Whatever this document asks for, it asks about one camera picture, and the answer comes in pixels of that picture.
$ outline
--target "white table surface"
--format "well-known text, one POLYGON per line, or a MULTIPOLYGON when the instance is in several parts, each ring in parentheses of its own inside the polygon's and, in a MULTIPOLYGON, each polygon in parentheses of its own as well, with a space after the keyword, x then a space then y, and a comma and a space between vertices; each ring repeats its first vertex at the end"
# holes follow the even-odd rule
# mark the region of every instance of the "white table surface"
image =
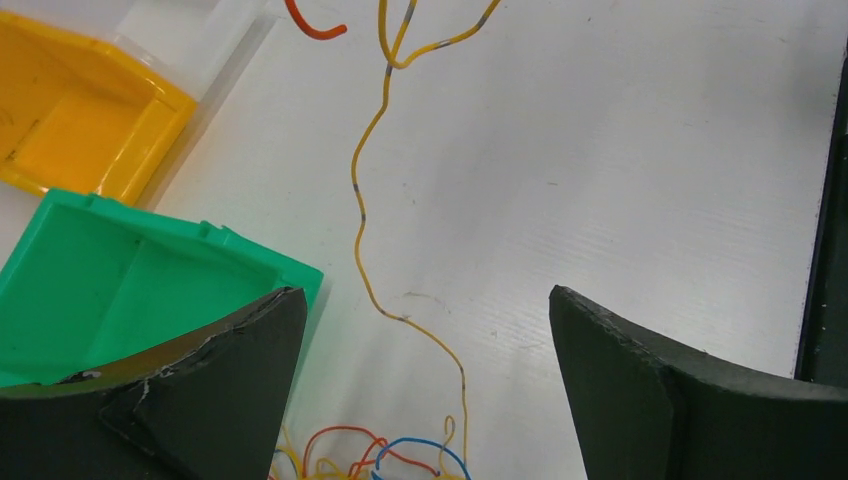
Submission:
MULTIPOLYGON (((485 2, 420 2, 404 51, 485 2)), ((299 448, 336 423, 439 441, 461 412, 457 370, 371 308, 352 256, 349 161, 385 69, 376 2, 300 3, 350 32, 316 42, 274 25, 148 206, 326 272, 287 412, 299 448)), ((363 258, 383 303, 464 361, 474 478, 585 477, 548 325, 555 284, 791 375, 846 36, 842 0, 505 0, 478 36, 395 73, 361 162, 363 258)), ((0 185, 0 259, 36 204, 0 185)), ((366 446, 339 435, 319 451, 349 462, 366 446)))

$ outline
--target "yellow wire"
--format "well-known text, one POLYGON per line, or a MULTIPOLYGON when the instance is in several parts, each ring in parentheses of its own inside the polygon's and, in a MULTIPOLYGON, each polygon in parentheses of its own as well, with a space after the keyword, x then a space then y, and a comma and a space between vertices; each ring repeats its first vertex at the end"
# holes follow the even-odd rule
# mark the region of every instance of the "yellow wire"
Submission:
POLYGON ((409 28, 409 22, 412 20, 412 15, 415 11, 415 6, 417 5, 418 0, 409 0, 409 6, 407 7, 406 16, 403 19, 403 23, 398 30, 397 37, 395 38, 395 43, 391 50, 389 50, 388 40, 386 38, 386 9, 387 9, 387 0, 380 0, 379 10, 378 10, 378 33, 380 37, 380 47, 383 50, 383 54, 386 57, 386 61, 388 62, 388 66, 386 67, 386 74, 383 79, 383 103, 380 106, 380 109, 374 115, 374 118, 371 120, 371 123, 368 124, 368 128, 365 129, 365 133, 363 133, 362 138, 359 140, 359 144, 356 146, 356 150, 353 153, 353 159, 351 160, 350 165, 350 176, 351 181, 353 182, 353 190, 356 194, 356 201, 359 204, 359 212, 361 215, 361 221, 359 224, 359 231, 356 234, 356 241, 354 242, 354 257, 356 258, 356 267, 359 270, 359 275, 362 277, 362 281, 365 284, 365 290, 368 292, 368 298, 371 300, 371 303, 374 305, 374 308, 380 312, 384 317, 397 320, 399 322, 406 323, 410 327, 414 328, 418 332, 424 334, 430 340, 435 342, 442 350, 447 353, 451 359, 453 359, 456 366, 459 368, 459 374, 462 381, 462 416, 463 416, 463 426, 462 426, 462 458, 466 465, 468 465, 468 402, 466 398, 466 378, 465 378, 465 367, 463 367, 462 362, 459 360, 459 357, 448 347, 441 339, 432 334, 426 328, 418 325, 413 322, 411 319, 407 317, 403 317, 400 315, 396 315, 394 313, 388 312, 384 309, 380 302, 377 301, 377 297, 374 294, 374 289, 371 287, 371 282, 368 279, 368 274, 365 271, 365 267, 363 266, 362 259, 360 256, 360 246, 362 243, 362 236, 365 233, 365 222, 366 222, 366 209, 365 209, 365 200, 362 196, 362 193, 359 190, 359 179, 357 175, 357 166, 359 165, 359 157, 362 153, 362 149, 365 147, 366 142, 371 137, 371 133, 374 131, 374 128, 380 122, 380 119, 383 118, 383 115, 386 113, 386 110, 389 107, 389 92, 391 88, 391 80, 392 80, 392 69, 404 69, 408 67, 416 58, 424 55, 425 53, 434 51, 436 49, 446 47, 448 45, 453 45, 459 43, 480 30, 486 20, 489 19, 491 13, 497 8, 500 0, 493 0, 486 11, 483 13, 483 16, 474 25, 472 28, 467 30, 466 32, 457 35, 455 37, 451 37, 442 42, 434 43, 431 45, 427 45, 425 47, 419 48, 412 55, 409 56, 404 62, 398 63, 397 54, 400 50, 401 43, 403 43, 403 37, 406 35, 406 31, 409 28))
POLYGON ((445 449, 450 445, 451 440, 453 440, 453 436, 456 434, 456 420, 453 419, 452 416, 448 415, 445 417, 445 443, 442 444, 442 449, 439 450, 439 469, 442 474, 450 476, 450 472, 448 471, 448 467, 445 466, 445 449))
MULTIPOLYGON (((388 9, 388 0, 380 0, 380 5, 377 10, 377 28, 380 35, 380 48, 383 50, 383 55, 386 57, 386 60, 389 62, 389 65, 392 68, 396 68, 398 70, 403 70, 408 67, 421 55, 425 53, 432 52, 434 50, 438 50, 440 48, 447 47, 449 45, 455 45, 463 40, 468 39, 475 33, 477 33, 489 17, 492 15, 492 12, 498 8, 498 4, 501 3, 501 0, 492 0, 492 3, 489 4, 489 7, 486 8, 486 11, 483 12, 483 16, 480 17, 480 20, 477 23, 459 35, 450 37, 446 40, 442 40, 441 42, 431 43, 430 45, 425 45, 418 50, 412 52, 412 54, 407 57, 403 62, 397 61, 397 52, 389 51, 389 42, 386 38, 386 10, 388 9)), ((403 19, 404 25, 408 25, 410 19, 412 18, 412 12, 415 10, 415 6, 418 4, 418 0, 409 0, 409 7, 406 10, 406 17, 403 19)))

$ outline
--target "dark panel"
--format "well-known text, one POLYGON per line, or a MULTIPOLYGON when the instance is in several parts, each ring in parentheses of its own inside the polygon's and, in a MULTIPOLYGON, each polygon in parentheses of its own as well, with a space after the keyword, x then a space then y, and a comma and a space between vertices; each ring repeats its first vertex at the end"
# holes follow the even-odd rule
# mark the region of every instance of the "dark panel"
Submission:
POLYGON ((0 389, 0 478, 264 480, 306 315, 280 289, 60 384, 0 389))
POLYGON ((562 287, 551 328, 589 480, 848 475, 848 390, 725 362, 562 287))
POLYGON ((795 377, 848 388, 848 62, 834 118, 795 377))

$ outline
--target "plastic bin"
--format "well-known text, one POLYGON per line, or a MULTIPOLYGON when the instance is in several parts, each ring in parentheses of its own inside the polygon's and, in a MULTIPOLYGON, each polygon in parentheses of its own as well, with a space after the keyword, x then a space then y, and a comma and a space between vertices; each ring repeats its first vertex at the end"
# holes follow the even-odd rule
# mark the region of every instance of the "plastic bin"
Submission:
POLYGON ((133 204, 267 0, 0 0, 0 179, 133 204))
MULTIPOLYGON (((0 272, 0 387, 52 384, 323 274, 227 228, 51 190, 0 272)), ((299 359, 317 327, 310 316, 299 359)))

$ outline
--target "wire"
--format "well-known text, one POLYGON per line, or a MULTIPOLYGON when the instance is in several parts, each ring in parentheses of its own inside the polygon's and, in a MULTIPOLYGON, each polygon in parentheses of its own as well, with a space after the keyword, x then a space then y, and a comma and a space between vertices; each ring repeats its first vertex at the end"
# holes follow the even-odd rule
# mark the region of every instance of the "wire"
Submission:
POLYGON ((285 0, 285 2, 294 23, 310 38, 314 38, 315 40, 331 40, 347 32, 347 25, 339 25, 329 30, 317 30, 309 25, 303 18, 303 15, 300 14, 300 9, 297 8, 295 0, 285 0))
MULTIPOLYGON (((380 453, 377 454, 377 462, 374 465, 374 471, 371 472, 372 478, 374 478, 375 480, 383 480, 383 478, 380 477, 379 474, 377 474, 377 471, 380 470, 380 461, 383 459, 383 457, 386 455, 386 452, 388 452, 389 449, 391 449, 392 447, 394 447, 398 444, 401 444, 401 443, 418 443, 418 444, 421 444, 421 445, 429 445, 431 447, 436 447, 436 448, 440 449, 441 451, 446 452, 448 455, 450 455, 456 461, 456 463, 459 464, 459 468, 462 469, 462 474, 465 475, 465 480, 471 480, 471 474, 468 473, 468 469, 465 466, 465 462, 463 462, 457 454, 453 453, 453 450, 447 448, 444 445, 436 443, 432 440, 426 440, 426 439, 423 439, 423 438, 415 438, 415 437, 399 438, 399 439, 393 441, 392 443, 386 445, 385 447, 383 447, 383 449, 380 450, 380 453)), ((437 478, 456 478, 456 477, 454 477, 452 475, 449 475, 449 476, 439 475, 437 478)))
MULTIPOLYGON (((418 50, 412 52, 412 54, 407 57, 403 62, 397 61, 397 52, 389 51, 389 41, 386 38, 386 10, 388 9, 388 0, 380 0, 380 4, 377 10, 377 28, 380 36, 380 48, 383 50, 383 55, 385 55, 386 60, 389 62, 389 65, 392 68, 396 68, 398 70, 403 70, 408 67, 421 55, 425 53, 432 52, 434 50, 438 50, 440 48, 447 47, 449 45, 455 45, 463 40, 467 40, 469 37, 480 31, 483 28, 483 25, 486 24, 486 21, 489 20, 489 17, 492 15, 492 12, 498 8, 498 4, 501 3, 501 0, 492 0, 492 3, 489 4, 489 7, 486 8, 486 11, 483 12, 483 16, 480 17, 480 20, 474 24, 473 27, 469 28, 463 33, 459 35, 450 37, 446 40, 442 40, 441 42, 431 43, 430 45, 425 45, 418 50)), ((418 4, 418 0, 410 0, 409 7, 406 10, 406 16, 403 19, 404 24, 409 24, 409 21, 412 19, 412 12, 415 10, 415 6, 418 4)))
MULTIPOLYGON (((371 437, 372 440, 377 440, 377 439, 380 438, 377 435, 375 435, 373 432, 368 430, 367 428, 356 427, 356 426, 351 426, 351 425, 337 425, 337 426, 334 426, 334 427, 327 427, 327 428, 323 428, 323 429, 319 430, 306 443, 306 449, 303 452, 303 463, 302 463, 303 468, 301 470, 302 478, 309 478, 309 472, 308 472, 309 454, 312 452, 312 447, 315 444, 315 441, 318 440, 318 437, 320 437, 321 435, 324 435, 325 433, 329 433, 329 432, 335 432, 335 431, 350 431, 350 432, 364 433, 364 434, 368 435, 369 437, 371 437)), ((421 467, 421 468, 429 471, 430 473, 433 474, 433 476, 438 475, 438 473, 436 472, 436 470, 433 467, 431 467, 431 466, 429 466, 425 463, 409 459, 407 457, 404 457, 403 455, 395 453, 394 451, 389 451, 388 453, 389 453, 389 455, 392 455, 393 457, 397 458, 398 460, 400 460, 404 463, 408 463, 410 465, 415 465, 417 467, 421 467)))
POLYGON ((456 420, 453 419, 452 416, 448 415, 445 417, 445 443, 442 444, 442 449, 439 450, 439 468, 442 469, 442 473, 446 475, 450 475, 448 471, 448 467, 445 466, 445 449, 450 445, 451 440, 453 440, 453 436, 456 434, 456 420))
POLYGON ((378 34, 380 37, 380 46, 383 49, 383 54, 386 57, 386 61, 388 65, 386 67, 386 74, 383 78, 383 103, 380 106, 380 109, 377 110, 377 113, 374 115, 374 118, 371 119, 371 123, 368 124, 368 127, 365 129, 365 133, 363 133, 362 138, 359 140, 359 144, 356 146, 356 150, 353 153, 353 159, 351 160, 350 165, 350 176, 351 182, 353 183, 353 191, 356 194, 356 201, 359 205, 359 213, 360 213, 360 224, 359 231, 356 234, 356 241, 354 242, 354 257, 356 259, 356 267, 359 270, 359 275, 362 277, 362 282, 365 284, 365 290, 368 292, 368 298, 371 300, 371 303, 374 305, 374 308, 380 312, 381 315, 390 319, 397 320, 402 323, 406 323, 410 327, 424 334, 426 337, 430 338, 433 342, 435 342, 442 350, 447 353, 451 359, 456 363, 457 368, 459 368, 459 375, 461 379, 461 398, 462 398, 462 458, 467 463, 468 462, 468 401, 466 397, 466 377, 465 377, 465 367, 463 367, 462 362, 459 360, 459 357, 451 350, 450 347, 447 346, 441 339, 432 334, 426 328, 418 325, 413 322, 408 317, 403 317, 400 315, 396 315, 384 309, 380 302, 377 301, 377 297, 374 294, 374 289, 371 286, 371 281, 368 279, 368 274, 365 271, 365 267, 362 263, 361 258, 361 244, 362 237, 365 234, 365 224, 366 224, 366 208, 365 208, 365 199, 362 196, 362 192, 359 189, 359 178, 357 174, 357 167, 359 165, 359 157, 362 154, 362 149, 365 147, 365 144, 368 142, 368 139, 371 137, 371 133, 374 131, 374 128, 380 122, 380 119, 383 118, 383 115, 386 113, 386 110, 389 107, 389 92, 391 90, 391 81, 392 81, 392 70, 394 68, 403 69, 408 67, 416 58, 424 55, 425 53, 434 51, 436 49, 446 47, 448 45, 453 45, 459 43, 475 33, 477 33, 483 24, 486 23, 486 20, 489 19, 491 13, 497 8, 500 0, 493 0, 486 11, 483 13, 480 21, 477 22, 472 28, 467 30, 465 33, 452 37, 448 40, 434 43, 416 50, 412 55, 409 56, 404 62, 397 62, 397 54, 400 50, 400 46, 403 43, 403 38, 406 35, 406 31, 409 28, 409 22, 412 20, 412 15, 415 12, 415 6, 418 0, 409 0, 409 6, 406 10, 406 15, 404 16, 403 23, 401 23, 400 29, 398 30, 397 36, 395 37, 395 43, 392 46, 391 50, 389 50, 388 40, 386 39, 386 9, 387 9, 387 0, 380 0, 379 10, 378 10, 378 34))

